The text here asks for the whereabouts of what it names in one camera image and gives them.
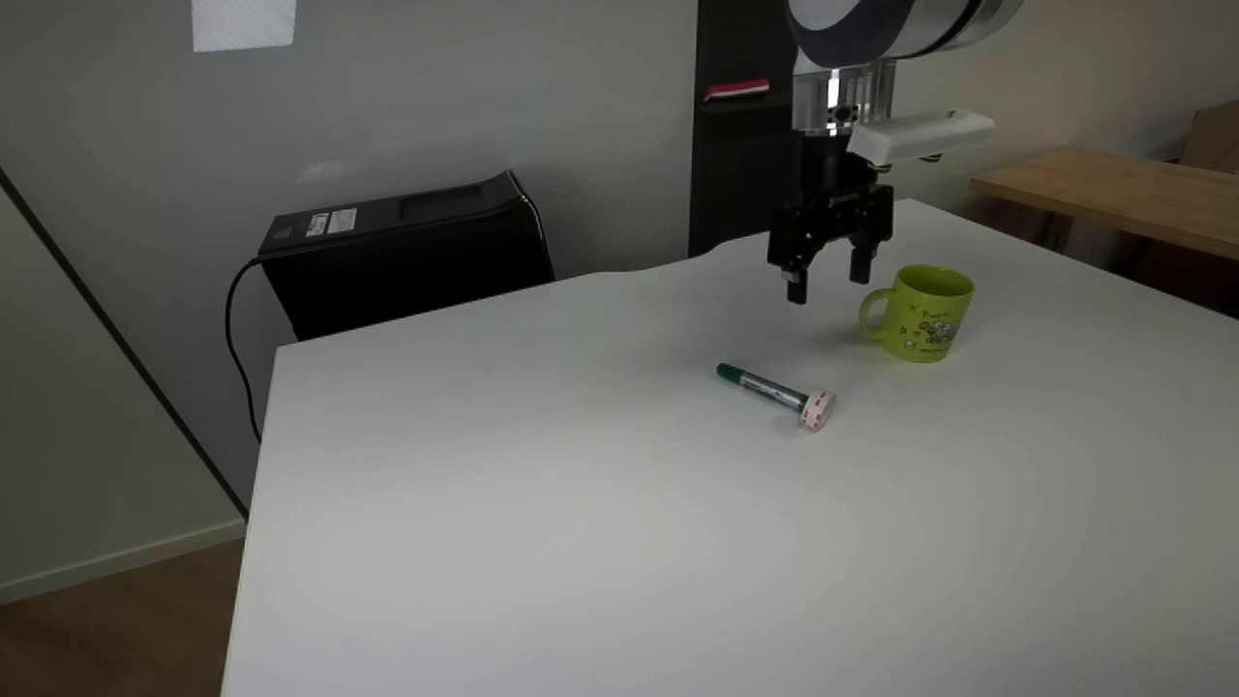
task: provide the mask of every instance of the cable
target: cable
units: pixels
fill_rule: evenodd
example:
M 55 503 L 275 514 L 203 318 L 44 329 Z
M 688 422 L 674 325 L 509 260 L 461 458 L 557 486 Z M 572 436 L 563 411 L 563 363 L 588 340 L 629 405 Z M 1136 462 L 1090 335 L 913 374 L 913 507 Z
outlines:
M 224 298 L 224 345 L 227 345 L 227 357 L 234 357 L 237 374 L 239 374 L 239 388 L 243 388 L 248 431 L 256 434 L 256 441 L 262 441 L 261 412 L 256 412 L 256 388 L 248 384 L 248 371 L 243 371 L 239 352 L 237 352 L 237 340 L 234 340 L 234 298 L 237 298 L 239 277 L 243 277 L 251 267 L 261 267 L 261 260 L 248 260 L 243 267 L 237 267 L 237 273 L 234 273 L 234 283 L 227 283 L 227 298 Z

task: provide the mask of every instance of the black cabinet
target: black cabinet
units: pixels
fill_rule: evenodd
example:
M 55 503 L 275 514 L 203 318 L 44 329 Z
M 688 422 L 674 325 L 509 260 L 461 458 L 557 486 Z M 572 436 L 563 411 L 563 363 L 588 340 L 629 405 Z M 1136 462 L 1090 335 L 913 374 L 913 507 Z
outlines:
M 775 209 L 795 198 L 791 68 L 788 0 L 701 0 L 693 254 L 771 229 Z

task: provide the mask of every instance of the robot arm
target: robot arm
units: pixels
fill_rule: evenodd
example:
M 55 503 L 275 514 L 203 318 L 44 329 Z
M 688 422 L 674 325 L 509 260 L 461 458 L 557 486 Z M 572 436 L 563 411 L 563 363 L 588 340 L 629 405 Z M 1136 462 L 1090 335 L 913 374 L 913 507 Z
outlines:
M 803 198 L 771 224 L 766 260 L 784 267 L 791 300 L 807 300 L 811 263 L 851 238 L 851 283 L 891 238 L 895 189 L 878 172 L 895 153 L 936 153 L 990 126 L 972 112 L 891 118 L 895 61 L 970 47 L 999 29 L 1024 0 L 791 0 L 803 47 L 795 132 L 803 132 Z

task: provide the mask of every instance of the yellow mug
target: yellow mug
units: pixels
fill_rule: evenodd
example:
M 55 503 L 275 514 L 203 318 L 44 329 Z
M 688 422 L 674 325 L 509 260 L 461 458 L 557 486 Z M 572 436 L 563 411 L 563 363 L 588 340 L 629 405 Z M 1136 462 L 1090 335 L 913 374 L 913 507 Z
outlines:
M 975 283 L 954 267 L 902 267 L 895 286 L 870 289 L 860 304 L 860 329 L 887 352 L 933 363 L 954 349 Z

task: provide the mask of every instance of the marker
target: marker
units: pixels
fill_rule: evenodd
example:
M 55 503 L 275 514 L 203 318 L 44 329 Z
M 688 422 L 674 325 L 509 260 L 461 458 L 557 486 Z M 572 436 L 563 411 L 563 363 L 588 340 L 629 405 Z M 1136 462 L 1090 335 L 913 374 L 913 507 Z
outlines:
M 755 393 L 795 411 L 807 431 L 821 431 L 829 419 L 829 405 L 835 401 L 835 393 L 829 393 L 829 391 L 803 393 L 795 388 L 784 388 L 784 384 L 764 378 L 755 371 L 744 371 L 737 363 L 722 363 L 717 371 L 722 371 L 722 378 L 741 384 L 744 391 L 755 391 Z

